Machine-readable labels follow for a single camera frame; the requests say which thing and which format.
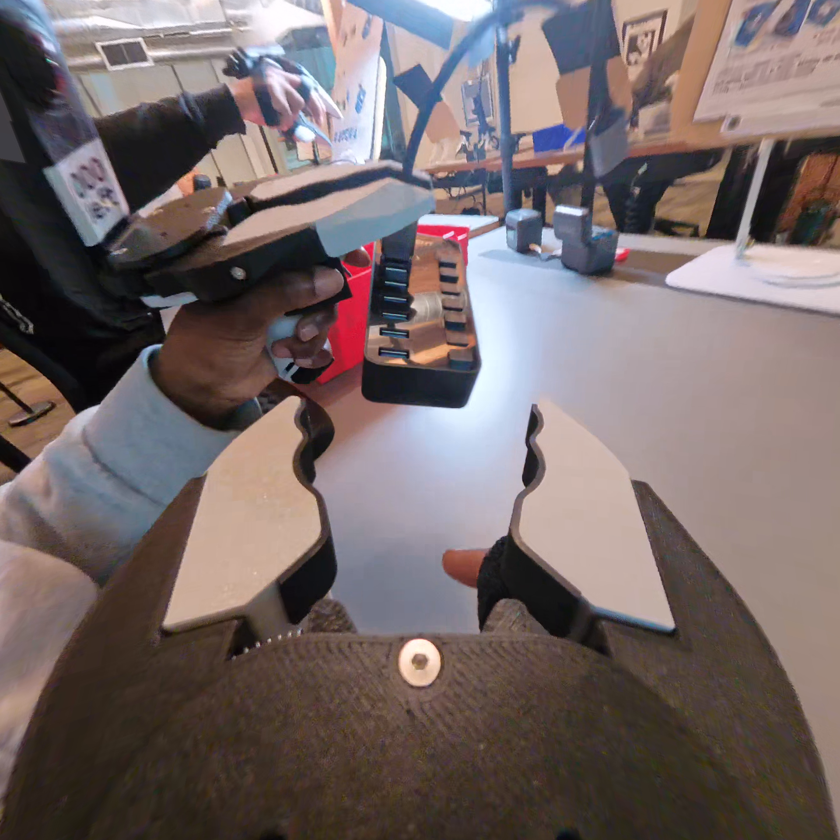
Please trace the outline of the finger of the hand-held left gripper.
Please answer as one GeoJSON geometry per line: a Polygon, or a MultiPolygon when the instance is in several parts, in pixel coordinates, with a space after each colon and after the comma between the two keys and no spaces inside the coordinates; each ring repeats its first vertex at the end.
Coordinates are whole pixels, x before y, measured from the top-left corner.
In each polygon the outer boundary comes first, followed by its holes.
{"type": "Polygon", "coordinates": [[[313,167],[248,189],[249,215],[290,207],[317,216],[422,216],[430,211],[430,179],[392,161],[372,161],[313,167]]]}
{"type": "Polygon", "coordinates": [[[341,257],[415,223],[434,209],[434,192],[393,178],[315,201],[258,211],[223,239],[240,252],[268,241],[312,234],[328,257],[341,257]]]}

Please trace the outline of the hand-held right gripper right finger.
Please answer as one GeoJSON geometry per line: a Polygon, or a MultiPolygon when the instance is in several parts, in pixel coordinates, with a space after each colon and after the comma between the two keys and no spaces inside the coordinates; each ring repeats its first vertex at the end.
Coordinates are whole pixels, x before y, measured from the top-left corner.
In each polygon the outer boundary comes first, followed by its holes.
{"type": "Polygon", "coordinates": [[[676,631],[631,477],[550,401],[531,406],[522,490],[507,534],[507,590],[549,634],[585,640],[597,621],[676,631]]]}

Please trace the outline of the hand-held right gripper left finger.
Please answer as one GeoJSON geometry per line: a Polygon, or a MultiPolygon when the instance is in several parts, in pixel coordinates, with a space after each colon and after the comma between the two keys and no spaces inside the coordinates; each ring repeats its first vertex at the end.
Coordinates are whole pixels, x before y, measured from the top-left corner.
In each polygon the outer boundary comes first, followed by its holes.
{"type": "Polygon", "coordinates": [[[331,445],[329,415],[286,397],[206,473],[162,630],[183,634],[235,620],[248,643],[301,634],[338,573],[316,461],[331,445]]]}

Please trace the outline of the black usb hub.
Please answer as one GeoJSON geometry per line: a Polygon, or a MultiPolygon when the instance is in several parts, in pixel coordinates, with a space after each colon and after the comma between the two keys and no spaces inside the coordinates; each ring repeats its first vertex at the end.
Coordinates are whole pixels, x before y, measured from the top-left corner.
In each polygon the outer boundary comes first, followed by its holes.
{"type": "Polygon", "coordinates": [[[481,369],[467,264],[455,237],[409,225],[374,247],[362,393],[373,403],[459,409],[481,369]]]}

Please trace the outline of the person's left hand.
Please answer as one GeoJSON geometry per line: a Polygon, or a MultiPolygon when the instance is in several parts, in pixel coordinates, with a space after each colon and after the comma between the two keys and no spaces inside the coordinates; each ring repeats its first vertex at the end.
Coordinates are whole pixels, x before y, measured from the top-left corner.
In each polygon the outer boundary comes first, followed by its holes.
{"type": "Polygon", "coordinates": [[[339,269],[312,266],[276,274],[235,299],[188,304],[150,363],[154,383],[198,423],[225,428],[277,377],[274,361],[302,369],[330,363],[337,309],[326,301],[343,283],[339,269]]]}

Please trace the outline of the person's right hand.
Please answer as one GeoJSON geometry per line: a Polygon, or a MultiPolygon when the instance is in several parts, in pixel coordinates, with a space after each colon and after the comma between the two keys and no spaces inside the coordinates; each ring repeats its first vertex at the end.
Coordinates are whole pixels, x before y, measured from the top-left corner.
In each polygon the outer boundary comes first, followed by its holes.
{"type": "Polygon", "coordinates": [[[443,570],[452,580],[477,588],[481,566],[487,549],[449,549],[442,557],[443,570]]]}

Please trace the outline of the red plastic bin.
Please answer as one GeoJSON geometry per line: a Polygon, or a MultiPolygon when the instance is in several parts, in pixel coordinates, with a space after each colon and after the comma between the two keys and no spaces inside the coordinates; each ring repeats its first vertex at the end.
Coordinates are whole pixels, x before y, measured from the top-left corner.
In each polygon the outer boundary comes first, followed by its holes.
{"type": "MultiPolygon", "coordinates": [[[[466,223],[480,220],[480,217],[467,216],[424,216],[418,225],[417,233],[420,238],[449,239],[460,247],[463,257],[467,258],[468,241],[472,232],[466,223]]],[[[331,382],[363,360],[375,244],[365,245],[364,250],[371,258],[369,266],[361,268],[343,265],[348,274],[351,297],[339,303],[337,321],[329,332],[333,362],[318,376],[317,383],[320,385],[331,382]]]]}

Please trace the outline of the small grey box device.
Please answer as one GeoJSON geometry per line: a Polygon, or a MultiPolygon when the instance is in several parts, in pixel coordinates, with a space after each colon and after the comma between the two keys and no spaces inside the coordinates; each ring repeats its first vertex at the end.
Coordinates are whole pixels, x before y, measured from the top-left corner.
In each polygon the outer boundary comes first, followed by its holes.
{"type": "Polygon", "coordinates": [[[516,208],[505,216],[507,247],[519,254],[542,252],[543,219],[531,208],[516,208]]]}

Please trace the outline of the blue bin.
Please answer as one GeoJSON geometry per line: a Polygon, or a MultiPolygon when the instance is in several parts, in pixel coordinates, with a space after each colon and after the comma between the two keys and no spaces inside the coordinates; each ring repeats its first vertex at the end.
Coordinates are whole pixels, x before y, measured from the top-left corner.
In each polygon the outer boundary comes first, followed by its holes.
{"type": "Polygon", "coordinates": [[[570,152],[585,146],[585,128],[571,129],[564,123],[554,124],[532,133],[534,153],[570,152]]]}

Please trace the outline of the ceiling air vent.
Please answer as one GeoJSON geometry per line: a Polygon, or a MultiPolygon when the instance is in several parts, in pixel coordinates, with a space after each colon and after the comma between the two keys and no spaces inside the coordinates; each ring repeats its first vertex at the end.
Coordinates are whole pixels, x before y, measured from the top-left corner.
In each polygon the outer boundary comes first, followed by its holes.
{"type": "Polygon", "coordinates": [[[94,44],[109,71],[152,67],[154,60],[141,37],[118,38],[94,44]]]}

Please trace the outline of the white sheet stand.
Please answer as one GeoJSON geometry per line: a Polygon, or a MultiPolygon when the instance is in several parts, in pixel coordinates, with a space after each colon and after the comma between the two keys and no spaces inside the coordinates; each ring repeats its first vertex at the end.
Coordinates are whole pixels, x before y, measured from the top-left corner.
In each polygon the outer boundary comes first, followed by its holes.
{"type": "Polygon", "coordinates": [[[666,277],[668,287],[732,300],[838,316],[837,250],[755,244],[754,211],[775,141],[759,144],[752,180],[732,243],[699,255],[666,277]]]}

